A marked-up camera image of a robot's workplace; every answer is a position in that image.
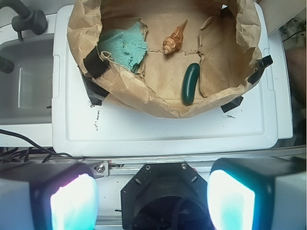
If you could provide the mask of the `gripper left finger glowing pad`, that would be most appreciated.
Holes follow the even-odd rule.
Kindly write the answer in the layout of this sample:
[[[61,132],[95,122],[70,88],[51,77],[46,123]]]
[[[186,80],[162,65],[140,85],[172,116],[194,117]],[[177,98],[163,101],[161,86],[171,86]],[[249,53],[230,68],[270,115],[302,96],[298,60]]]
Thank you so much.
[[[85,163],[0,167],[2,230],[92,230],[98,209],[98,185]]]

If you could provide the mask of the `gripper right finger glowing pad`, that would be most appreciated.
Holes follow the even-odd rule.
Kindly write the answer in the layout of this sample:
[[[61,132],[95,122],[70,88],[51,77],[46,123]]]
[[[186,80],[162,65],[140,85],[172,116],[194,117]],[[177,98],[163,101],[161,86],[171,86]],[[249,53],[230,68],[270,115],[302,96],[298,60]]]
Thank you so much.
[[[211,168],[207,201],[217,230],[305,230],[307,160],[220,158]]]

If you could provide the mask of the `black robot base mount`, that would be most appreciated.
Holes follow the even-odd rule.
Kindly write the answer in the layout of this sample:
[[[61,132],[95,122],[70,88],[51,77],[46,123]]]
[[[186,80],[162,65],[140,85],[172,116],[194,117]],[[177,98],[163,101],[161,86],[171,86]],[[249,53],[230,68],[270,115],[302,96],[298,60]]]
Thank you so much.
[[[213,230],[207,181],[186,162],[145,164],[120,191],[125,230]]]

